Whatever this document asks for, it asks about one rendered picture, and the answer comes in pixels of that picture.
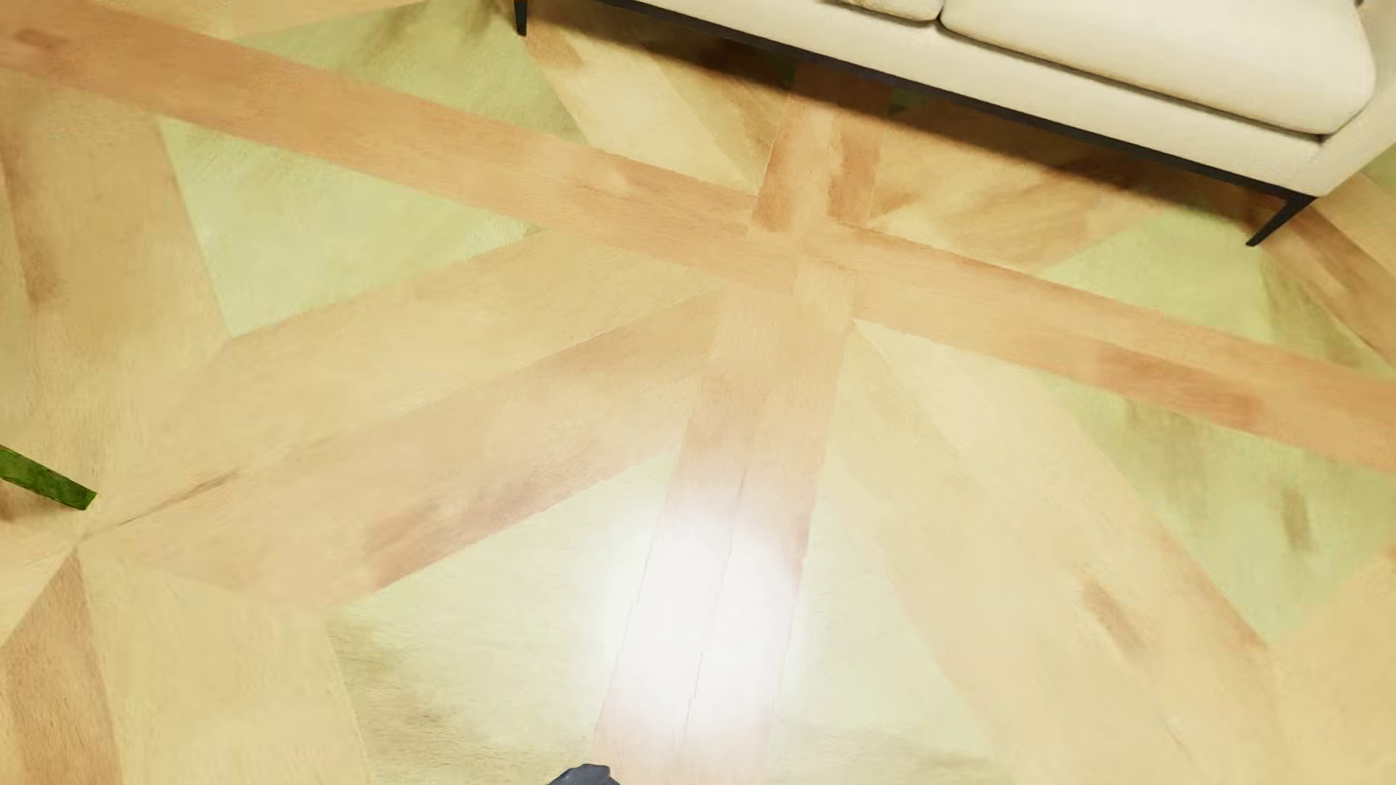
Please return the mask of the cream upholstered sofa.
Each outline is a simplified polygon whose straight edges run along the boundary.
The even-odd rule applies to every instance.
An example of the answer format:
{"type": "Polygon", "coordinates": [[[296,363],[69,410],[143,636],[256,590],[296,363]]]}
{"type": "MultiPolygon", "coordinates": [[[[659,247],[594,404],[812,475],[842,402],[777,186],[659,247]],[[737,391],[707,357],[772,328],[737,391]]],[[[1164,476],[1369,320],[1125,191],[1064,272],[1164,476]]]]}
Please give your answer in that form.
{"type": "Polygon", "coordinates": [[[1367,108],[1329,134],[1290,133],[1122,82],[980,45],[942,25],[907,24],[836,0],[595,0],[839,67],[895,87],[1131,151],[1280,198],[1258,246],[1396,145],[1396,0],[1354,0],[1372,47],[1367,108]]]}

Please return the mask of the cream sofa seat cushion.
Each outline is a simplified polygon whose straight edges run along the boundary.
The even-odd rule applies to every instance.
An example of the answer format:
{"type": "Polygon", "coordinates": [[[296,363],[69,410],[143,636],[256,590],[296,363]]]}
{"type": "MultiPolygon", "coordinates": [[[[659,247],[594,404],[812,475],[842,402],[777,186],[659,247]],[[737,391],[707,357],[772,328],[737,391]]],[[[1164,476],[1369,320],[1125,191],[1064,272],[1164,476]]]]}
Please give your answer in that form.
{"type": "Polygon", "coordinates": [[[944,0],[952,32],[1290,133],[1375,94],[1354,0],[944,0]]]}
{"type": "Polygon", "coordinates": [[[861,11],[879,14],[907,24],[934,22],[946,0],[836,0],[843,6],[861,8],[861,11]]]}

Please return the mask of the green plant leaf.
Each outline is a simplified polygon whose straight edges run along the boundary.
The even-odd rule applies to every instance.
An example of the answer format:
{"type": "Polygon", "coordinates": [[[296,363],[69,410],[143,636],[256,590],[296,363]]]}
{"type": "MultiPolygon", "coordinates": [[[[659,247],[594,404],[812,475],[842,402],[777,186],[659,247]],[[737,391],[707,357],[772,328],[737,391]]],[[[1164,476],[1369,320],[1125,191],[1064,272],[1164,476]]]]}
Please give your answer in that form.
{"type": "Polygon", "coordinates": [[[63,474],[0,444],[0,480],[68,508],[87,510],[96,492],[63,474]]]}

